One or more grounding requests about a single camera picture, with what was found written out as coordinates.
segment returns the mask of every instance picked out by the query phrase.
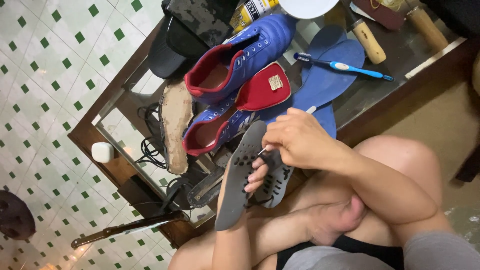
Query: wooden handle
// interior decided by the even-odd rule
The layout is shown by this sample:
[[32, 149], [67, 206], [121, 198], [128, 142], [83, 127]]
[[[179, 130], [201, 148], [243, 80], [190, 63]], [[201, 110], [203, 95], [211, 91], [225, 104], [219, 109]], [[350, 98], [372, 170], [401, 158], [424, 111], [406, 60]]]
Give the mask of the wooden handle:
[[353, 29], [353, 33], [362, 44], [363, 48], [367, 52], [368, 58], [374, 64], [383, 62], [387, 56], [384, 50], [378, 44], [377, 40], [373, 36], [370, 28], [368, 28], [365, 22], [360, 23]]
[[448, 42], [442, 32], [438, 30], [432, 19], [428, 14], [416, 7], [407, 14], [407, 18], [412, 22], [417, 31], [425, 38], [428, 45], [435, 51], [435, 53], [445, 49]]

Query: black shorts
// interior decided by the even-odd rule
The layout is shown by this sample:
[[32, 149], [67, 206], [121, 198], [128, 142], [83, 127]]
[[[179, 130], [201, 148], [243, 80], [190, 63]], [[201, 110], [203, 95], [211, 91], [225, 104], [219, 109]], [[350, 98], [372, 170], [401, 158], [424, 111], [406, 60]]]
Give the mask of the black shorts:
[[[293, 253], [311, 246], [315, 246], [315, 244], [312, 242], [304, 242], [278, 252], [276, 259], [276, 270], [283, 270], [285, 264], [293, 255]], [[381, 260], [395, 270], [404, 270], [403, 249], [399, 246], [373, 245], [355, 240], [343, 234], [332, 246], [350, 253], [364, 253]]]

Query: white lid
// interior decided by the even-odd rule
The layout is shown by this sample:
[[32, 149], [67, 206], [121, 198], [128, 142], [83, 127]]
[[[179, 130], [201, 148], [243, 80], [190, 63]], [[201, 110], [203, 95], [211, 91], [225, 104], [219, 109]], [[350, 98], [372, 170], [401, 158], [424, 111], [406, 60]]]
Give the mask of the white lid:
[[280, 6], [297, 19], [320, 17], [332, 9], [338, 0], [279, 0]]

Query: shoe tongue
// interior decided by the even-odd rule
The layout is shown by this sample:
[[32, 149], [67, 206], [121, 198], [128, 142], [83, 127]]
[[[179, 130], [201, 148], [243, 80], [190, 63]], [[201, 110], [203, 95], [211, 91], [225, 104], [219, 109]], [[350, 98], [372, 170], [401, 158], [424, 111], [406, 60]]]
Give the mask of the shoe tongue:
[[262, 110], [287, 100], [290, 93], [287, 75], [272, 63], [240, 88], [235, 105], [238, 110]]

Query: blue toothbrush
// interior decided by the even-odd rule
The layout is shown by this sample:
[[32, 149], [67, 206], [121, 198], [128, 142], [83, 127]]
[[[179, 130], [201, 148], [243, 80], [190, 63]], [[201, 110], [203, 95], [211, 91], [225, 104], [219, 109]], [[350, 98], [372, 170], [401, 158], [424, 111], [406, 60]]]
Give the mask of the blue toothbrush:
[[361, 69], [361, 68], [352, 67], [352, 66], [349, 66], [347, 64], [336, 62], [336, 61], [323, 61], [323, 60], [313, 59], [310, 54], [304, 53], [304, 52], [296, 52], [293, 55], [293, 58], [295, 58], [295, 60], [297, 60], [297, 61], [303, 61], [303, 62], [307, 62], [307, 63], [311, 62], [311, 63], [314, 63], [314, 64], [327, 64], [331, 68], [333, 68], [335, 70], [339, 70], [339, 71], [354, 71], [354, 72], [363, 73], [363, 74], [366, 74], [368, 76], [372, 76], [372, 77], [375, 77], [375, 78], [382, 78], [382, 79], [385, 79], [389, 82], [395, 81], [395, 79], [393, 77], [383, 75], [380, 72], [371, 71], [371, 70], [364, 70], [364, 69]]

